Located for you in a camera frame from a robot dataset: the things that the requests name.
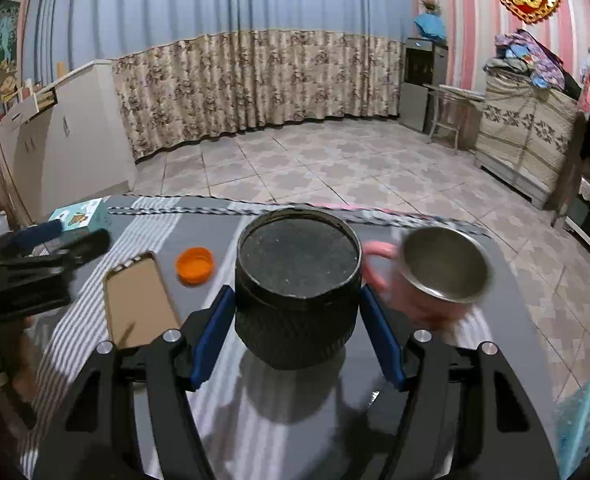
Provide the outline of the black woven cup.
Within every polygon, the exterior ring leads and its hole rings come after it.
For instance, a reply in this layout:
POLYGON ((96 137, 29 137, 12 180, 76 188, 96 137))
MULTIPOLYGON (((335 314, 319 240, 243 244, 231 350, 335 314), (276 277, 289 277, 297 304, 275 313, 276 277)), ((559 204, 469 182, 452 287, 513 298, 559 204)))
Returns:
POLYGON ((356 325, 362 247, 348 223, 312 208, 261 214, 237 240, 235 331, 275 370, 332 359, 356 325))

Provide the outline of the teal tissue box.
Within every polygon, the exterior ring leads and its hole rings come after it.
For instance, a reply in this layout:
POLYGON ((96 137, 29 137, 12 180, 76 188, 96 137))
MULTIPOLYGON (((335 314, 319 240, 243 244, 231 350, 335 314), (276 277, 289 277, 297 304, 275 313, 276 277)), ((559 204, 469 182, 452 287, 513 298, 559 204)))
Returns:
POLYGON ((49 221, 59 220, 64 233, 109 229, 111 219, 106 206, 107 201, 106 198, 100 197, 58 208, 50 214, 49 221))

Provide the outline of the brown rectangular tray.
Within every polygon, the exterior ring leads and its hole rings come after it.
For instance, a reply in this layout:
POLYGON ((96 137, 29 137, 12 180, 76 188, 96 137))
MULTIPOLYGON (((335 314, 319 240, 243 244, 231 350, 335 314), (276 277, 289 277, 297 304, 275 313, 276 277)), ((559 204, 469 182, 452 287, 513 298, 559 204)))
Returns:
POLYGON ((114 266, 105 275, 103 290, 110 339, 118 349, 145 346, 180 327, 153 252, 114 266))

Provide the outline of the teal plastic laundry basket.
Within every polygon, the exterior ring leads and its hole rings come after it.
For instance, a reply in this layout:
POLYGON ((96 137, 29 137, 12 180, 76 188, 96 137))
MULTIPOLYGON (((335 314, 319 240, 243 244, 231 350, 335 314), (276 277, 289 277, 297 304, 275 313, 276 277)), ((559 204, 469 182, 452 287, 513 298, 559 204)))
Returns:
POLYGON ((590 379, 557 404, 557 465, 561 479, 579 478, 590 458, 590 379))

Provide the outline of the white low cabinet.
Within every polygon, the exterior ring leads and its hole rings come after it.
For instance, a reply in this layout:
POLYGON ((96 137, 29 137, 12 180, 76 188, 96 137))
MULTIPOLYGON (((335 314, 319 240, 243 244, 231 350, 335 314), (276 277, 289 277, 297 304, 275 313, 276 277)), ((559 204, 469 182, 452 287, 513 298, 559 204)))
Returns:
POLYGON ((137 177, 112 62, 95 60, 31 94, 0 122, 1 157, 23 214, 38 221, 137 177))

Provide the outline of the pink metal mug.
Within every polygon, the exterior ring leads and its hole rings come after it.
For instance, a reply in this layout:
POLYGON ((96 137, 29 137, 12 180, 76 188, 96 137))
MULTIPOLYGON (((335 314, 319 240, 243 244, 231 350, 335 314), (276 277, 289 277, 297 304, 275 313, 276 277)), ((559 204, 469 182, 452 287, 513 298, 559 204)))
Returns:
POLYGON ((442 330, 459 322, 486 295, 493 272, 470 235, 424 226, 398 244, 362 244, 362 276, 391 310, 417 327, 442 330))

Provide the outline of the orange plastic lid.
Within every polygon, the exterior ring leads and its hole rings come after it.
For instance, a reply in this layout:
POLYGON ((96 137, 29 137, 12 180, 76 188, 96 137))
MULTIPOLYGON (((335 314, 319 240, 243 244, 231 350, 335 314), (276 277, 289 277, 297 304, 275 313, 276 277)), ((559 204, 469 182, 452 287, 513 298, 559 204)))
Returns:
POLYGON ((202 285, 215 269, 213 254, 205 247, 190 247, 176 258, 175 269, 182 284, 202 285))

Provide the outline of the blue floral curtain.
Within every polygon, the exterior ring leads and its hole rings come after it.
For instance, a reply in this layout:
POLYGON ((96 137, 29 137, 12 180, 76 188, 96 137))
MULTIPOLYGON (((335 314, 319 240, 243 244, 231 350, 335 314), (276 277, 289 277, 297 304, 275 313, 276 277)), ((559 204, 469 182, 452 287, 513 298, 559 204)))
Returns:
POLYGON ((22 65, 112 64, 135 158, 267 125, 398 112, 412 0, 28 0, 22 65))

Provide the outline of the cloth covered cabinet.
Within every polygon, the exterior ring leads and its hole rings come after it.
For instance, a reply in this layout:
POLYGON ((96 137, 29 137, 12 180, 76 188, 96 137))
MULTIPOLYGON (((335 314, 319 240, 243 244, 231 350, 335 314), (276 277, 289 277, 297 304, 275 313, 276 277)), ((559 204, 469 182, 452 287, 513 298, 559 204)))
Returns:
POLYGON ((565 93, 536 87, 525 76, 487 74, 475 164, 544 208, 566 160, 576 111, 565 93))

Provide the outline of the small folding table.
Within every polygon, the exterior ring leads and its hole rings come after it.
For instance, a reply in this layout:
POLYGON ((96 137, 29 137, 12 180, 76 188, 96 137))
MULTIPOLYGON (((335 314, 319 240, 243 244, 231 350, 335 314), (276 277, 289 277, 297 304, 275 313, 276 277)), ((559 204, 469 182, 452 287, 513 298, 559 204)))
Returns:
POLYGON ((433 116, 429 126, 429 143, 437 140, 438 131, 451 132, 452 151, 460 151, 461 132, 465 125, 467 110, 480 107, 486 101, 484 93, 452 87, 449 84, 425 84, 424 88, 433 99, 433 116))

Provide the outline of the grey water dispenser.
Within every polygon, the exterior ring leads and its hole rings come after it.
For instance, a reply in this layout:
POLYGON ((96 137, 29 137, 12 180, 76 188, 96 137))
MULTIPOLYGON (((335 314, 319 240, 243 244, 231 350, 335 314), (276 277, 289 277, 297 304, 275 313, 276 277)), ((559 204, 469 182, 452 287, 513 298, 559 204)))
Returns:
POLYGON ((429 87, 446 82, 448 48, 433 40, 409 37, 405 41, 399 94, 399 120, 402 125, 428 133, 434 111, 429 87))

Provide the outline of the pile of folded clothes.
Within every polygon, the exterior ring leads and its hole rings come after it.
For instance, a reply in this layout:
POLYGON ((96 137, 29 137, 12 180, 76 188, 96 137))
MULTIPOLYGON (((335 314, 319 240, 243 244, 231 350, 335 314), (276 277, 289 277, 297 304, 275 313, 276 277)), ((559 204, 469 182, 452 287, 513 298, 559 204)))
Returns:
POLYGON ((493 70, 507 70, 526 76, 538 88, 565 88, 563 61, 525 29, 517 29, 494 38, 496 54, 484 66, 487 74, 493 70))

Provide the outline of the blue bag on dispenser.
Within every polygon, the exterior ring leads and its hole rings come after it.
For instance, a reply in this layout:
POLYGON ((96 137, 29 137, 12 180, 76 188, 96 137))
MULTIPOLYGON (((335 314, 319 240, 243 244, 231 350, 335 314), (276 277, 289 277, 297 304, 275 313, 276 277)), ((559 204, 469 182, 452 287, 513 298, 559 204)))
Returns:
POLYGON ((447 44, 446 26, 439 15, 432 13, 417 15, 414 18, 414 24, 417 25, 423 38, 438 42, 438 44, 447 44))

